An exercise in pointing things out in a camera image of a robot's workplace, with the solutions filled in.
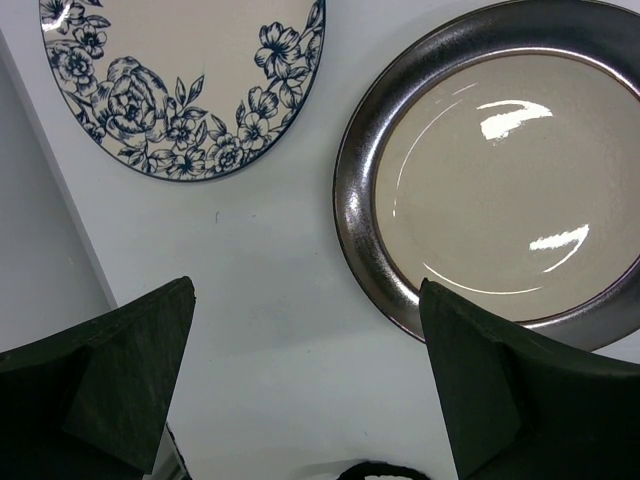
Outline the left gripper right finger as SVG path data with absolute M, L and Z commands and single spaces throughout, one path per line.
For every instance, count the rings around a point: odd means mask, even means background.
M 424 280 L 419 314 L 461 479 L 636 479 L 639 367 Z

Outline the silver rimmed cream plate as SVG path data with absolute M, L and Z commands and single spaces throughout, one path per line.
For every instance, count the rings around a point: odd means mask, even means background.
M 639 327 L 639 5 L 505 1 L 424 35 L 342 138 L 333 212 L 375 307 L 435 281 L 596 350 Z

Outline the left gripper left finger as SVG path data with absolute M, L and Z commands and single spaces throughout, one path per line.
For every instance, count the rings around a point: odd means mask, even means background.
M 141 479 L 152 472 L 195 311 L 177 278 L 1 355 L 4 479 Z

